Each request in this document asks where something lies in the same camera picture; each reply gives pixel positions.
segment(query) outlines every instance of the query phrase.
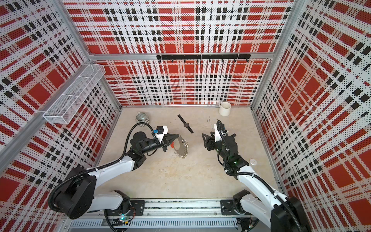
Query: plaid wall panel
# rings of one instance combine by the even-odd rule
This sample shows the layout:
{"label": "plaid wall panel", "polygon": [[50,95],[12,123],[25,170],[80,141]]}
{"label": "plaid wall panel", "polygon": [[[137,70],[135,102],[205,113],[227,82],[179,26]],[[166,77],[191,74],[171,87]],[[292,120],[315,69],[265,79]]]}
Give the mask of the plaid wall panel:
{"label": "plaid wall panel", "polygon": [[93,54],[272,52],[287,1],[63,0]]}
{"label": "plaid wall panel", "polygon": [[92,167],[118,113],[98,83],[68,125],[45,123],[0,177],[0,231],[54,231],[50,191],[74,167]]}
{"label": "plaid wall panel", "polygon": [[122,105],[250,105],[268,59],[99,61]]}
{"label": "plaid wall panel", "polygon": [[0,3],[0,150],[85,58],[48,1]]}
{"label": "plaid wall panel", "polygon": [[315,231],[371,230],[371,1],[304,5],[256,113]]}

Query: white wire basket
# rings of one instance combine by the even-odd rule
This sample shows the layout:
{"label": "white wire basket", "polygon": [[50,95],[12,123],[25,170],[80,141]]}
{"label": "white wire basket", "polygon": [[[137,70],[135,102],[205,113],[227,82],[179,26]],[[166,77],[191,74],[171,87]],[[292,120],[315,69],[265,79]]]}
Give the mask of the white wire basket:
{"label": "white wire basket", "polygon": [[87,65],[76,80],[44,113],[44,118],[49,123],[68,124],[105,73],[103,65]]}

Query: concrete floor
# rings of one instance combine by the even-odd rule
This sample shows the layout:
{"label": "concrete floor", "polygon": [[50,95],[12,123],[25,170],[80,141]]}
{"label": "concrete floor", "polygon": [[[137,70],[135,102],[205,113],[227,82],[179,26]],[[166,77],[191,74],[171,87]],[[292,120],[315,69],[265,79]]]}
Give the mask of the concrete floor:
{"label": "concrete floor", "polygon": [[[130,198],[227,198],[247,189],[241,182],[226,175],[218,163],[216,151],[207,151],[203,145],[201,134],[209,135],[217,120],[225,124],[229,134],[237,135],[239,154],[247,162],[251,158],[257,160],[255,171],[277,188],[250,108],[232,108],[227,117],[220,116],[218,108],[123,108],[99,165],[120,157],[127,133],[136,123],[137,112],[146,113],[154,129],[158,125],[167,125],[169,133],[180,133],[189,144],[188,155],[180,159],[171,147],[165,153],[158,150],[147,157],[140,168],[111,179],[97,192],[120,190]],[[190,124],[193,134],[183,126],[178,114]],[[131,135],[138,131],[152,137],[147,127],[139,126]]]}

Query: white mug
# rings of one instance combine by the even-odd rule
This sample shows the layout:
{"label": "white mug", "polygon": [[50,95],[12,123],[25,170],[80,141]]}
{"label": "white mug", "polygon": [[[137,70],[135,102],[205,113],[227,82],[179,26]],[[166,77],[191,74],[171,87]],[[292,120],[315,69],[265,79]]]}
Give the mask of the white mug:
{"label": "white mug", "polygon": [[219,114],[228,116],[231,113],[231,104],[229,102],[219,102]]}

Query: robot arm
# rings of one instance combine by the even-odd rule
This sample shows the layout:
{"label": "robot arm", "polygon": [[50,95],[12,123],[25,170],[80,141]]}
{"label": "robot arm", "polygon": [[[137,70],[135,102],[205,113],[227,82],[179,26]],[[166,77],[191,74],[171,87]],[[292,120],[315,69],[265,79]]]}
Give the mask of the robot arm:
{"label": "robot arm", "polygon": [[272,232],[310,232],[311,228],[300,201],[274,189],[238,155],[234,139],[236,134],[229,136],[221,121],[214,124],[214,129],[211,136],[202,134],[204,146],[208,151],[216,150],[218,159],[219,156],[223,158],[223,163],[219,162],[226,174],[245,184],[257,196],[254,197],[246,190],[237,193],[233,196],[232,210],[239,215],[251,213]]}
{"label": "robot arm", "polygon": [[122,213],[127,212],[129,197],[124,193],[115,191],[95,194],[94,191],[104,182],[139,168],[146,160],[146,153],[160,148],[165,152],[167,147],[179,137],[178,134],[169,134],[167,126],[158,126],[152,131],[152,136],[153,138],[147,138],[144,132],[139,131],[130,140],[129,151],[124,151],[119,159],[86,170],[81,167],[73,168],[65,180],[51,192],[48,199],[49,207],[54,211],[65,213],[70,219],[79,218],[86,212],[102,209],[121,208]]}

